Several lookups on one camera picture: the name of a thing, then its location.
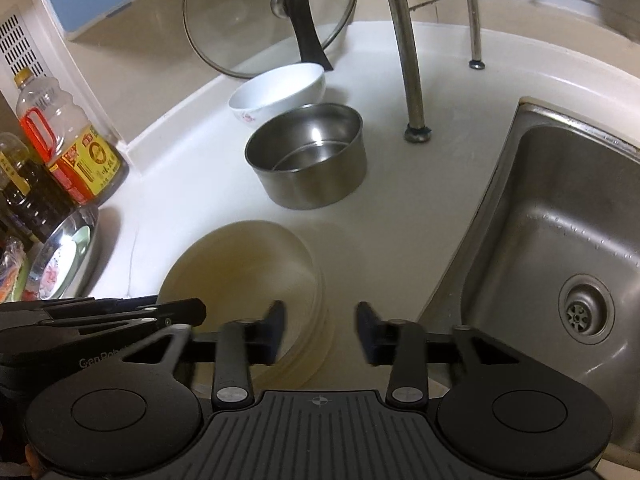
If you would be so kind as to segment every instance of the bottle cap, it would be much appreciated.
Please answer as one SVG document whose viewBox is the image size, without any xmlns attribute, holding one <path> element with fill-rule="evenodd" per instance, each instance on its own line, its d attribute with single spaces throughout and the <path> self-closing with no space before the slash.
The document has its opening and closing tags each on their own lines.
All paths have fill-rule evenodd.
<svg viewBox="0 0 640 480">
<path fill-rule="evenodd" d="M 18 88 L 20 88 L 20 85 L 22 85 L 22 83 L 27 81 L 27 79 L 30 78 L 31 76 L 33 76 L 33 72 L 31 71 L 31 69 L 28 66 L 24 67 L 22 70 L 20 70 L 20 72 L 18 72 L 15 75 L 14 77 L 15 85 Z"/>
</svg>

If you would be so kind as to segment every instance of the white bowl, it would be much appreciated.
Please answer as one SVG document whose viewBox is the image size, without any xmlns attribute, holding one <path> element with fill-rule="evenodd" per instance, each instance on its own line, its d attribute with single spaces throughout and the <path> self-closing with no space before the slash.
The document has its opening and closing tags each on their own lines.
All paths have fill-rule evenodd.
<svg viewBox="0 0 640 480">
<path fill-rule="evenodd" d="M 333 325 L 322 304 L 322 274 L 306 245 L 267 221 L 228 224 L 194 243 L 164 279 L 158 302 L 200 298 L 207 307 L 195 332 L 235 319 L 259 319 L 274 300 L 287 307 L 278 360 L 252 367 L 256 390 L 296 389 L 324 361 Z M 199 363 L 192 389 L 210 395 L 213 364 Z"/>
<path fill-rule="evenodd" d="M 324 88 L 324 68 L 316 63 L 297 63 L 247 81 L 228 104 L 239 121 L 257 128 L 288 110 L 320 102 Z"/>
</svg>

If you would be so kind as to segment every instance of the sink drain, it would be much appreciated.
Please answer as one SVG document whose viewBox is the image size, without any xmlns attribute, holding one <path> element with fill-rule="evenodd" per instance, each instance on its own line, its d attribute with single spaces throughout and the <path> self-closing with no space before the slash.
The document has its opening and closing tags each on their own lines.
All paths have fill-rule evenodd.
<svg viewBox="0 0 640 480">
<path fill-rule="evenodd" d="M 560 291 L 558 309 L 562 325 L 580 343 L 599 343 L 613 327 L 611 294 L 600 280 L 588 274 L 567 280 Z"/>
</svg>

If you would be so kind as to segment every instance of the red bottle handle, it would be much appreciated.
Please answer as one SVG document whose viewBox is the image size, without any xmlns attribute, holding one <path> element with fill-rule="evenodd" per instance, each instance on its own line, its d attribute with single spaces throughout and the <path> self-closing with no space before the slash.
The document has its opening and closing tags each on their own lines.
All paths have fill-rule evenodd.
<svg viewBox="0 0 640 480">
<path fill-rule="evenodd" d="M 40 120 L 40 123 L 42 124 L 42 126 L 44 126 L 45 131 L 49 135 L 52 146 L 51 148 L 47 146 L 46 142 L 42 138 L 40 130 L 36 126 L 35 122 L 33 122 L 33 119 L 29 117 L 29 115 L 32 113 L 36 114 L 36 116 Z M 40 109 L 33 107 L 27 110 L 24 117 L 20 119 L 20 126 L 22 126 L 24 133 L 34 145 L 36 151 L 42 157 L 42 160 L 44 160 L 45 163 L 49 162 L 53 158 L 53 153 L 56 149 L 56 135 L 53 133 L 51 127 L 49 126 L 49 123 L 44 118 L 44 115 L 42 114 Z"/>
</svg>

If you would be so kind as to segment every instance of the metal pipe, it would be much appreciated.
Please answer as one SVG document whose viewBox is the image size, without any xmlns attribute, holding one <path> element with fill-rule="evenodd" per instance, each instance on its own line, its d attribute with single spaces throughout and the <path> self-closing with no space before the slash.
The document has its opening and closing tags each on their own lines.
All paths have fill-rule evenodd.
<svg viewBox="0 0 640 480">
<path fill-rule="evenodd" d="M 423 7 L 426 7 L 427 5 L 431 5 L 434 3 L 437 3 L 441 0 L 429 0 L 428 2 L 422 2 L 421 4 L 415 4 L 414 6 L 409 7 L 409 12 L 414 12 L 414 10 L 418 10 L 421 9 Z"/>
<path fill-rule="evenodd" d="M 389 9 L 396 32 L 406 107 L 409 114 L 409 124 L 404 132 L 404 138 L 408 142 L 426 142 L 431 137 L 431 129 L 424 124 L 420 68 L 415 50 L 414 28 L 411 24 L 409 4 L 407 0 L 389 0 Z"/>
<path fill-rule="evenodd" d="M 471 34 L 471 61 L 469 61 L 469 66 L 476 70 L 482 70 L 484 63 L 482 62 L 482 45 L 480 42 L 481 29 L 478 0 L 466 0 L 466 6 L 469 11 L 469 32 Z"/>
</svg>

